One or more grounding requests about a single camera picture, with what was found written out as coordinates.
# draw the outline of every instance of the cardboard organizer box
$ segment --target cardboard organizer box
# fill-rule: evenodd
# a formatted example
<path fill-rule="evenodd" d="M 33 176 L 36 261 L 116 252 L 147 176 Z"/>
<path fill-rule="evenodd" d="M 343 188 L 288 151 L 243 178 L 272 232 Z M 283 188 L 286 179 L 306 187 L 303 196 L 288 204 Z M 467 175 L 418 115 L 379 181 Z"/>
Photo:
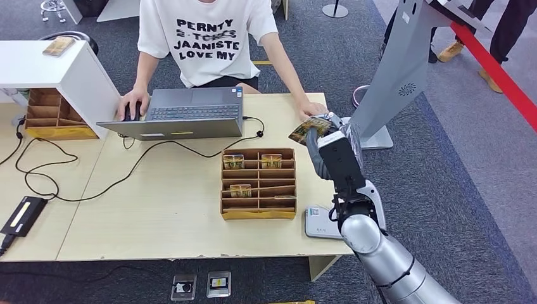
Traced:
<path fill-rule="evenodd" d="M 98 138 L 56 89 L 30 90 L 25 130 L 52 141 Z"/>
<path fill-rule="evenodd" d="M 281 168 L 262 169 L 261 156 L 281 154 Z M 224 155 L 244 155 L 244 169 L 225 169 Z M 220 213 L 230 219 L 293 219 L 296 215 L 296 171 L 290 148 L 228 149 L 222 153 Z M 250 198 L 232 198 L 230 186 L 249 184 Z"/>

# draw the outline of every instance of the white t-shirt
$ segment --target white t-shirt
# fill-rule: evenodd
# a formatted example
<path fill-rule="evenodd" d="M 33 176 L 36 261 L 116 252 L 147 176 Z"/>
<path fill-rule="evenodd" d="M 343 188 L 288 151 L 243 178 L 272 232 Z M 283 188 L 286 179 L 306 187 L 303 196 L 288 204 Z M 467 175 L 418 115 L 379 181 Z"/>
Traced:
<path fill-rule="evenodd" d="M 257 43 L 277 32 L 270 0 L 141 0 L 138 50 L 156 58 L 169 52 L 187 87 L 222 76 L 250 79 L 248 34 Z"/>

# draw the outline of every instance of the tan boot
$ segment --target tan boot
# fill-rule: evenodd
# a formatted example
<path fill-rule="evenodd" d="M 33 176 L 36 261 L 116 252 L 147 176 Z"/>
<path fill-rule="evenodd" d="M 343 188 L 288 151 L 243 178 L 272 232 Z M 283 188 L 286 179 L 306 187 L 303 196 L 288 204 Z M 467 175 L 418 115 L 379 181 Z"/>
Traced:
<path fill-rule="evenodd" d="M 487 84 L 492 89 L 492 91 L 495 91 L 496 93 L 500 93 L 500 94 L 503 93 L 502 89 L 500 89 L 500 87 L 498 87 L 496 82 L 494 82 L 494 80 L 490 77 L 490 75 L 488 75 L 486 70 L 481 69 L 479 71 L 479 76 L 481 76 L 481 78 L 483 78 L 485 81 L 487 81 Z"/>
<path fill-rule="evenodd" d="M 464 48 L 464 44 L 460 43 L 459 41 L 455 41 L 450 46 L 446 47 L 445 50 L 438 55 L 438 60 L 442 62 L 448 62 L 456 55 L 460 54 L 462 49 Z"/>

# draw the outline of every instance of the wooden table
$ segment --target wooden table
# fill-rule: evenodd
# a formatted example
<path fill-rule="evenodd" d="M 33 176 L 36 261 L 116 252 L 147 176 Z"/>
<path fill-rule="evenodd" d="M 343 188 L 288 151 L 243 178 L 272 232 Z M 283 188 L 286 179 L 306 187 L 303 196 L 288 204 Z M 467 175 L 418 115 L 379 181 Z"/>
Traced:
<path fill-rule="evenodd" d="M 309 94 L 309 97 L 312 101 L 325 102 L 323 94 Z M 312 280 L 315 280 L 341 255 L 352 254 L 342 241 L 314 239 L 305 235 L 305 208 L 309 205 L 330 206 L 334 188 L 332 182 L 317 177 L 306 147 L 287 138 L 300 123 L 290 95 L 245 96 L 244 114 L 262 119 L 266 125 L 265 135 L 260 139 L 243 141 L 234 148 L 295 149 L 298 213 L 294 220 L 224 221 L 220 214 L 220 158 L 202 158 L 178 145 L 166 144 L 151 150 L 125 182 L 97 199 L 79 203 L 74 217 L 63 216 L 65 222 L 71 219 L 72 222 L 68 231 L 63 231 L 66 232 L 65 240 L 57 235 L 50 237 L 63 241 L 56 259 L 307 256 L 310 257 Z M 245 121 L 244 135 L 253 136 L 260 128 L 254 120 Z M 234 140 L 191 139 L 181 143 L 212 154 Z M 122 139 L 116 134 L 109 134 L 89 181 L 77 178 L 81 187 L 87 182 L 84 197 L 99 193 L 124 177 L 154 143 L 137 141 L 126 151 Z M 62 189 L 68 189 L 67 181 L 61 180 L 60 185 Z M 28 194 L 23 186 L 20 191 Z M 20 195 L 12 199 L 14 202 L 8 208 L 9 212 L 19 202 Z M 57 208 L 76 208 L 76 204 L 53 203 Z M 9 214 L 4 210 L 2 216 Z M 45 220 L 48 223 L 47 217 L 40 218 L 40 221 Z"/>
<path fill-rule="evenodd" d="M 15 103 L 0 104 L 0 160 L 4 160 L 16 147 L 15 126 L 12 119 L 23 114 L 23 109 Z M 16 158 L 31 140 L 25 137 L 21 148 L 8 162 L 0 165 L 0 225 L 9 216 L 24 196 L 33 192 L 24 183 L 24 174 L 15 169 Z M 104 141 L 62 141 L 62 148 L 78 155 L 80 160 L 67 165 L 43 168 L 40 172 L 49 174 L 60 184 L 60 194 L 65 198 L 79 199 L 103 147 Z M 34 142 L 20 162 L 24 169 L 30 169 L 47 162 L 66 160 L 61 151 L 44 142 Z M 31 185 L 40 192 L 52 192 L 54 186 L 45 178 L 29 177 Z M 0 258 L 2 262 L 55 260 L 65 239 L 67 230 L 78 208 L 78 203 L 54 200 L 45 207 L 27 237 L 17 239 Z"/>

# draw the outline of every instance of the laptop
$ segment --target laptop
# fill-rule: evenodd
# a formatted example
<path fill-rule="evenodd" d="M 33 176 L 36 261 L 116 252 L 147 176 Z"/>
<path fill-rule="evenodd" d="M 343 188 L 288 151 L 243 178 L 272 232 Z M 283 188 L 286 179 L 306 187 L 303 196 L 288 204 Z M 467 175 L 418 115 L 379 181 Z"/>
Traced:
<path fill-rule="evenodd" d="M 140 121 L 97 125 L 140 141 L 241 137 L 243 88 L 156 89 Z"/>

